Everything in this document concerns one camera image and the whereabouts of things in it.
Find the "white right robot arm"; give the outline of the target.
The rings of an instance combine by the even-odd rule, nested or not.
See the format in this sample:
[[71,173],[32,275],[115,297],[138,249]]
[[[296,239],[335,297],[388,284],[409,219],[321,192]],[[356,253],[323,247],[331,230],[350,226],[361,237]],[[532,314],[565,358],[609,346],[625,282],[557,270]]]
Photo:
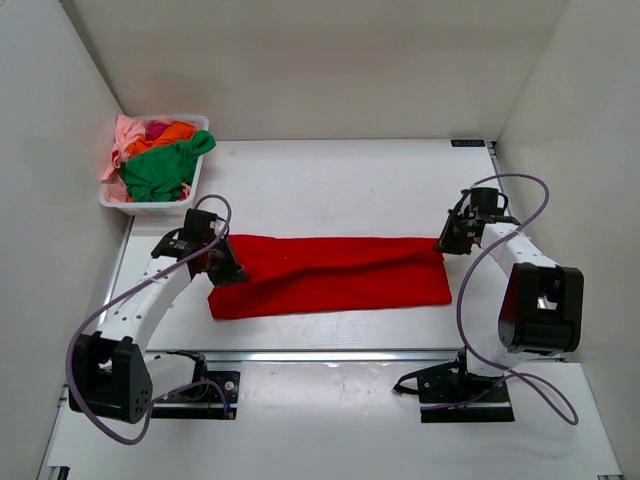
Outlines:
[[[492,187],[472,187],[448,211],[434,250],[480,254],[461,282],[456,300],[456,324],[463,342],[459,368],[448,376],[449,391],[471,400],[484,388],[484,378],[499,378],[517,365],[539,357],[577,350],[581,340],[583,273],[562,266],[542,253],[507,214],[508,198]],[[471,275],[490,257],[507,278],[496,331],[479,347],[464,331],[462,307]]]

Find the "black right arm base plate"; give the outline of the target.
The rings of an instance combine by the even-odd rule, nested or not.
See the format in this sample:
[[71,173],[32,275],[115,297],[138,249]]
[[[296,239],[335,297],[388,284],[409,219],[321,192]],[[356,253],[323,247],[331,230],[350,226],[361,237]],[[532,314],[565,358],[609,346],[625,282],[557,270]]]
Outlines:
[[418,397],[422,424],[515,421],[507,386],[469,373],[462,357],[405,374],[392,391]]

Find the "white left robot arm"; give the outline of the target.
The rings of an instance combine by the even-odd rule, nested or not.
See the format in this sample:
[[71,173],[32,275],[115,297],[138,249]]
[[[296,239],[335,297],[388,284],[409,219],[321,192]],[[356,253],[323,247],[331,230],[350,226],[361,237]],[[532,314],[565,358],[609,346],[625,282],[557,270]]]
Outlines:
[[182,227],[156,244],[140,280],[107,306],[103,322],[93,332],[74,334],[66,358],[74,411],[98,426],[107,419],[136,424],[163,397],[197,398],[211,388],[203,355],[174,349],[150,357],[146,351],[195,277],[204,274],[215,287],[247,281],[228,237],[229,221],[188,210]]

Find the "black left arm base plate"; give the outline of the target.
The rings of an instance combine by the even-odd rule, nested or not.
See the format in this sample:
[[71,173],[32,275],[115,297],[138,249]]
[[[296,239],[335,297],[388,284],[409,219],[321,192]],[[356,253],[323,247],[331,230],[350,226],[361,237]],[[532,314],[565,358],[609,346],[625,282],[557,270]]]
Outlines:
[[210,385],[172,393],[159,400],[152,409],[153,419],[166,420],[234,420],[241,387],[239,363],[207,363],[207,378],[215,382],[224,396]]

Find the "red t-shirt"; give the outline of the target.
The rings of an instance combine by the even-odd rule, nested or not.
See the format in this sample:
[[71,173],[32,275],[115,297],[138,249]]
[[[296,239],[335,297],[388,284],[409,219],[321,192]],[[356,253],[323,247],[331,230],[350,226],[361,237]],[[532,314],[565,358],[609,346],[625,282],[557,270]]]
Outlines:
[[249,279],[216,287],[216,320],[448,305],[443,256],[425,237],[231,237]]

